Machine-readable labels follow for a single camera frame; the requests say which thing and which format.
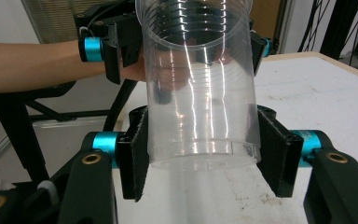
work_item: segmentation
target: window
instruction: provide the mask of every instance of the window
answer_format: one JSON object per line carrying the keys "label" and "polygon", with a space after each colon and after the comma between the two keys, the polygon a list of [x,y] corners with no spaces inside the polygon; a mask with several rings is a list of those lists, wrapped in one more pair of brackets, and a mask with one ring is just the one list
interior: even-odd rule
{"label": "window", "polygon": [[42,44],[77,39],[73,15],[114,0],[21,0]]}

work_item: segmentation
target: blue metal spacer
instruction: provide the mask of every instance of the blue metal spacer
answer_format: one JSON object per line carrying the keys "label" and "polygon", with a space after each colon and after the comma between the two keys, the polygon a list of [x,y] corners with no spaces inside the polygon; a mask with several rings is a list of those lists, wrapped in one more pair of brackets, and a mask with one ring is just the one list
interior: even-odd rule
{"label": "blue metal spacer", "polygon": [[112,168],[117,169],[116,162],[116,140],[118,133],[115,132],[102,132],[97,133],[94,137],[94,142],[92,143],[92,149],[100,149],[101,151],[107,153],[112,159]]}
{"label": "blue metal spacer", "polygon": [[304,144],[301,150],[301,159],[298,166],[310,167],[310,164],[304,159],[313,159],[314,154],[322,148],[321,140],[315,132],[310,130],[293,130],[291,132],[304,139]]}
{"label": "blue metal spacer", "polygon": [[264,49],[263,57],[269,56],[269,51],[270,51],[270,48],[271,48],[271,44],[269,43],[269,40],[268,39],[265,39],[265,40],[267,41],[267,45],[266,45],[266,48]]}
{"label": "blue metal spacer", "polygon": [[88,62],[102,62],[102,44],[100,37],[86,37],[84,39],[84,50]]}

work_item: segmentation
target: clear plastic cylinder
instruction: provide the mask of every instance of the clear plastic cylinder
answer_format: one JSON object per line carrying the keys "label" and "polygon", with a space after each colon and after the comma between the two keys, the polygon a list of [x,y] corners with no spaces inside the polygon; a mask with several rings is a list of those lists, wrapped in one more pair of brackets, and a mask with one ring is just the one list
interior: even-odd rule
{"label": "clear plastic cylinder", "polygon": [[142,0],[152,166],[260,161],[250,0]]}

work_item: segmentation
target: white table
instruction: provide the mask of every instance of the white table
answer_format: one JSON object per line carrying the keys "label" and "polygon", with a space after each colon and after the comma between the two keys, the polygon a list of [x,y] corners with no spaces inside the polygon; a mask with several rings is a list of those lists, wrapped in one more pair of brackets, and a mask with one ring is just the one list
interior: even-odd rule
{"label": "white table", "polygon": [[[358,160],[358,70],[319,53],[270,56],[255,78],[259,105],[277,111],[289,130],[317,129]],[[140,83],[127,111],[146,104]],[[302,202],[310,169],[297,173],[293,198],[276,198],[255,166],[210,172],[149,169],[144,196],[124,201],[114,173],[123,224],[307,223]]]}

